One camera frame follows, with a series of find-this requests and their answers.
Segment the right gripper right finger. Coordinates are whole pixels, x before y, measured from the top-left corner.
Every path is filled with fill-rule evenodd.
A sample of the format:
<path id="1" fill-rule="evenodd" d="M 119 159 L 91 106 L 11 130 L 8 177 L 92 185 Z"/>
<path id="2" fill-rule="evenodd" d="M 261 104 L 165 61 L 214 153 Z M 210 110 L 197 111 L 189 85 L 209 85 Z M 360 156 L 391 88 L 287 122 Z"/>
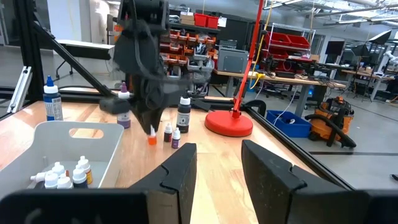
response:
<path id="1" fill-rule="evenodd" d="M 339 187 L 250 140 L 242 142 L 241 157 L 259 223 L 364 223 L 366 193 Z"/>

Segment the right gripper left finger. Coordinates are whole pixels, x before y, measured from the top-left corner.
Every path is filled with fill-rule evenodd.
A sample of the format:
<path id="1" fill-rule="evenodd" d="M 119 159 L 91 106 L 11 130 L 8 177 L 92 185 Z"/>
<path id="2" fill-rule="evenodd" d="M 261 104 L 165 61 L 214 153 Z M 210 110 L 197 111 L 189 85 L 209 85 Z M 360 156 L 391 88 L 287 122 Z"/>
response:
<path id="1" fill-rule="evenodd" d="M 185 143 L 129 189 L 141 196 L 132 223 L 190 223 L 197 179 L 197 145 Z"/>

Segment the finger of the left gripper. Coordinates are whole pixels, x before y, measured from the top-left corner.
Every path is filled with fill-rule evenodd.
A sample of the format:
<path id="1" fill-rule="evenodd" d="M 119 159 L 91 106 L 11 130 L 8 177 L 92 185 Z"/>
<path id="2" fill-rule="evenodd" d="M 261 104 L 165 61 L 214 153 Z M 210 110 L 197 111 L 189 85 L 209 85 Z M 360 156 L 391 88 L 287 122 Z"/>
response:
<path id="1" fill-rule="evenodd" d="M 142 130 L 146 133 L 150 133 L 150 121 L 147 118 L 145 112 L 139 111 L 137 108 L 132 108 L 132 113 L 138 120 L 139 124 L 141 125 Z"/>
<path id="2" fill-rule="evenodd" d="M 154 128 L 156 132 L 159 130 L 159 125 L 163 112 L 164 108 L 157 108 L 150 112 L 150 125 Z"/>

